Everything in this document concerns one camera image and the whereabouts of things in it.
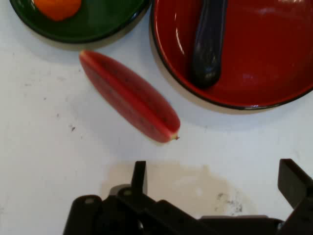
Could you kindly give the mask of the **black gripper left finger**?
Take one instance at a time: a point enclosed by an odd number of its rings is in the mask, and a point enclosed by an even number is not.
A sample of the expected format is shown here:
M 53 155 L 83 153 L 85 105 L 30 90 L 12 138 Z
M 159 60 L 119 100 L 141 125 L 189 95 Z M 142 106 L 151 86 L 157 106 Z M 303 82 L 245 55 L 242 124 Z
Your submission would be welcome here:
M 65 235 L 199 235 L 201 224 L 166 201 L 144 193 L 145 161 L 134 165 L 131 183 L 102 200 L 86 195 L 72 203 Z

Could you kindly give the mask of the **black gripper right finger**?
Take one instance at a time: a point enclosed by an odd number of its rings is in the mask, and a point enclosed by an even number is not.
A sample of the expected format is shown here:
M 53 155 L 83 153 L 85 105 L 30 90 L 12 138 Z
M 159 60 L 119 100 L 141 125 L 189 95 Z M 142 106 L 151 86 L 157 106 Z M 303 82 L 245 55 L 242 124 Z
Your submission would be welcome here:
M 279 235 L 313 233 L 313 179 L 292 159 L 279 162 L 278 189 L 293 208 Z

